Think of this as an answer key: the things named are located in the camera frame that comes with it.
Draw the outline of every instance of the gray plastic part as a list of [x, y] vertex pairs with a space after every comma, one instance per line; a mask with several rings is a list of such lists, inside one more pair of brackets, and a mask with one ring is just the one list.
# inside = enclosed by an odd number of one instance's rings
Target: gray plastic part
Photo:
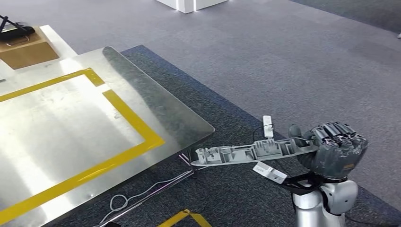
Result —
[[306, 141], [307, 146], [299, 147], [295, 140], [299, 140], [299, 138], [278, 141], [274, 139], [259, 140], [243, 146], [200, 148], [196, 150], [199, 160], [193, 161], [191, 164], [194, 166], [219, 166], [266, 161], [316, 152], [319, 149], [310, 141]]

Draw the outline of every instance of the white plastic piece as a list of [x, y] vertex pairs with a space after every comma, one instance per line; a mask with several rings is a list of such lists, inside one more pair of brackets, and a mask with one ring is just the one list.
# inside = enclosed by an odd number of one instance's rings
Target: white plastic piece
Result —
[[266, 138], [273, 138], [273, 125], [271, 122], [271, 116], [264, 115], [263, 116], [263, 130], [264, 130], [264, 137]]
[[258, 162], [258, 164], [255, 165], [253, 170], [260, 175], [268, 178], [269, 180], [272, 180], [276, 183], [282, 184], [284, 180], [287, 178], [287, 175], [283, 172], [280, 172], [279, 170], [268, 166], [264, 164], [263, 162]]

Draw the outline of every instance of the white cable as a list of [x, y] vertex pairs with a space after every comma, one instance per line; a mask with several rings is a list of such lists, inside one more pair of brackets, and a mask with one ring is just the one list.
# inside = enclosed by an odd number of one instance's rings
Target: white cable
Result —
[[[143, 194], [149, 192], [153, 187], [155, 187], [156, 185], [158, 185], [158, 184], [160, 184], [160, 183], [167, 183], [167, 182], [173, 181], [173, 180], [175, 180], [175, 179], [177, 179], [177, 178], [179, 178], [179, 177], [181, 177], [181, 176], [183, 176], [183, 175], [185, 175], [185, 174], [187, 174], [187, 173], [189, 173], [189, 172], [191, 172], [191, 171], [192, 171], [192, 170], [183, 172], [182, 174], [180, 174], [180, 175], [178, 175], [178, 176], [176, 176], [176, 177], [174, 177], [174, 178], [172, 178], [172, 179], [170, 179], [170, 180], [157, 182], [157, 183], [155, 183], [154, 185], [152, 185], [150, 188], [148, 188], [146, 191], [142, 192], [141, 194], [134, 195], [134, 196], [132, 196], [132, 197], [130, 197], [130, 198], [128, 198], [128, 199], [127, 199], [127, 197], [125, 197], [124, 195], [121, 195], [121, 194], [118, 194], [118, 195], [113, 196], [112, 199], [110, 200], [110, 210], [111, 210], [111, 211], [110, 211], [108, 214], [105, 215], [105, 217], [102, 219], [102, 221], [99, 223], [99, 225], [96, 225], [96, 226], [93, 226], [93, 227], [99, 227], [99, 226], [101, 226], [102, 224], [104, 224], [104, 221], [107, 219], [107, 217], [108, 217], [109, 215], [111, 215], [111, 214], [114, 213], [114, 212], [117, 212], [117, 211], [120, 211], [120, 210], [126, 208], [126, 207], [128, 206], [128, 202], [129, 202], [131, 199], [136, 198], [136, 197], [138, 197], [138, 196], [141, 196], [141, 195], [143, 195]], [[114, 208], [113, 208], [113, 201], [114, 201], [114, 199], [117, 198], [117, 197], [122, 197], [123, 199], [125, 199], [125, 203], [124, 203], [121, 207], [118, 207], [118, 208], [115, 208], [115, 209], [114, 209]]]

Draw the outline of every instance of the blue carpet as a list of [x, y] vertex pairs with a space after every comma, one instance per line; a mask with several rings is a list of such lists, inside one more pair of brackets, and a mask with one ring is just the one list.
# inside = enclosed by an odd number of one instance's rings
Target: blue carpet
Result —
[[[261, 125], [258, 119], [145, 46], [131, 48], [122, 54], [216, 128], [215, 136], [199, 147], [247, 144], [252, 141], [252, 131]], [[256, 136], [261, 139], [262, 131]], [[281, 139], [283, 136], [276, 133], [275, 138]], [[277, 169], [283, 166], [291, 175], [306, 172], [294, 158], [270, 161], [269, 165]], [[243, 164], [202, 170], [196, 179], [181, 182], [118, 219], [117, 223], [124, 227], [151, 227], [161, 224], [183, 209], [190, 209], [201, 213], [214, 227], [293, 226], [294, 211], [289, 193], [255, 174], [252, 167], [253, 164]], [[114, 195], [138, 194], [154, 182], [169, 179], [187, 169], [182, 161], [171, 157], [108, 190], [49, 226], [91, 227], [109, 212], [109, 200]], [[352, 218], [373, 223], [401, 223], [401, 212], [366, 189], [360, 187], [359, 190], [358, 200], [349, 213]], [[114, 206], [118, 207], [121, 202], [116, 201]], [[350, 227], [366, 226], [349, 220], [347, 224]], [[185, 219], [176, 226], [197, 225]]]

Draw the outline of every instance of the white furniture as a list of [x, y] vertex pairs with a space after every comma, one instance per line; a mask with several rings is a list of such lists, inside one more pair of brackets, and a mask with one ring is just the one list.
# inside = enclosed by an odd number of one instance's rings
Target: white furniture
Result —
[[228, 0], [157, 0], [183, 13], [191, 13], [199, 9], [213, 6]]

